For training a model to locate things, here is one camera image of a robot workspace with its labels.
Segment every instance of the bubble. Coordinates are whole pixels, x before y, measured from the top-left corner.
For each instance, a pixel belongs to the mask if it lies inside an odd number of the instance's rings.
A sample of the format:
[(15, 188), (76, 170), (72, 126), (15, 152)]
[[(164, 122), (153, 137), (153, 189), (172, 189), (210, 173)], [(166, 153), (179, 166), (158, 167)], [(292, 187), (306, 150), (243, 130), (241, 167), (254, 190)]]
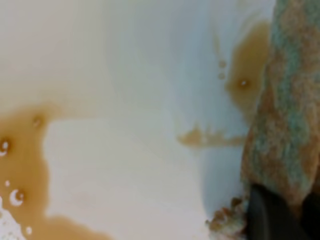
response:
[(250, 86), (250, 80), (243, 78), (239, 80), (238, 84), (240, 88), (247, 88)]
[(32, 227), (27, 226), (27, 227), (25, 228), (25, 232), (26, 232), (27, 235), (31, 235), (31, 234), (32, 234)]
[(21, 190), (15, 189), (10, 193), (10, 203), (15, 207), (19, 207), (24, 203), (25, 193)]
[(33, 127), (35, 128), (39, 128), (43, 125), (43, 122), (44, 122), (44, 118), (42, 116), (35, 116), (33, 118)]
[(10, 149), (10, 141), (8, 139), (3, 139), (0, 142), (0, 157), (7, 155)]

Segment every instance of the brown stain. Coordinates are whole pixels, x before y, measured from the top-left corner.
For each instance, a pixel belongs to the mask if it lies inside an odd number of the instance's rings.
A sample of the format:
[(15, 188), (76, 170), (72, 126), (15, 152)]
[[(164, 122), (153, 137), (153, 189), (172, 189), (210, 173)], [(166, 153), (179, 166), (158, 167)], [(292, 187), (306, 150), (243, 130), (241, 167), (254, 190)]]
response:
[[(28, 240), (110, 240), (63, 216), (46, 217), (49, 170), (43, 141), (49, 123), (63, 111), (52, 104), (23, 107), (0, 117), (0, 195)], [(13, 194), (16, 206), (10, 201)]]
[(268, 22), (259, 22), (233, 50), (229, 79), (225, 84), (225, 90), (248, 124), (252, 122), (262, 89), (262, 74), (269, 53), (269, 31)]
[(237, 147), (242, 146), (245, 136), (225, 137), (225, 131), (217, 131), (212, 133), (208, 128), (202, 131), (196, 124), (194, 128), (186, 134), (177, 137), (179, 143), (190, 148), (209, 148), (209, 147)]

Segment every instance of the brown liquid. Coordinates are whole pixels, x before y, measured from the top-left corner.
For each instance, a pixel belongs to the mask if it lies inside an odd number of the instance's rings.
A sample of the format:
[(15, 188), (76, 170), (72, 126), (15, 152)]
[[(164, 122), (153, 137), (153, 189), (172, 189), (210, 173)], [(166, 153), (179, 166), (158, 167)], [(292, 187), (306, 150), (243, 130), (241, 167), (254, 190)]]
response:
[[(234, 49), (229, 79), (225, 84), (227, 93), (248, 124), (253, 120), (262, 88), (262, 73), (269, 52), (269, 31), (268, 22), (259, 22)], [(217, 50), (220, 49), (220, 43), (217, 36), (213, 38), (213, 45), (216, 52), (219, 52)], [(219, 67), (224, 68), (225, 62), (220, 62)], [(218, 78), (224, 79), (224, 74), (220, 73)], [(202, 132), (197, 125), (177, 139), (184, 146), (192, 148), (241, 146), (246, 141), (245, 136), (225, 138), (225, 132), (222, 130), (216, 133), (209, 130)]]
[(270, 25), (260, 22), (234, 49), (231, 70), (225, 89), (233, 103), (250, 124), (262, 88), (262, 73), (269, 51)]
[[(49, 171), (43, 140), (50, 121), (61, 117), (50, 104), (23, 108), (0, 118), (0, 195), (28, 240), (110, 240), (63, 217), (46, 217)], [(20, 205), (13, 204), (10, 197)], [(32, 233), (27, 234), (27, 227)]]
[(178, 136), (177, 140), (184, 146), (191, 148), (208, 148), (208, 147), (236, 147), (242, 146), (245, 141), (245, 136), (235, 136), (225, 138), (224, 131), (211, 133), (210, 129), (203, 132), (198, 125), (188, 133)]

